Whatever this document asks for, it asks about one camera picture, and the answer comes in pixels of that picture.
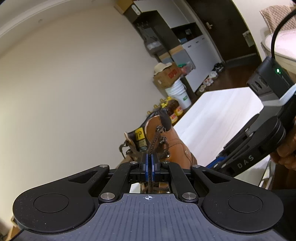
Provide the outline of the person's right hand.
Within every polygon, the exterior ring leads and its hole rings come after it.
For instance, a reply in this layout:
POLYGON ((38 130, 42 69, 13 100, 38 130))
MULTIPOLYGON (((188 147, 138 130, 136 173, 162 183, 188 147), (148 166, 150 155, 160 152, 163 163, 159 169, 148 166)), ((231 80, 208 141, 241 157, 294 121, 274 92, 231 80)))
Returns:
POLYGON ((287 169, 294 170, 296 168, 295 150, 296 150, 296 131, 295 126, 284 139, 282 144, 275 152, 270 154, 271 159, 276 164, 281 164, 287 169))

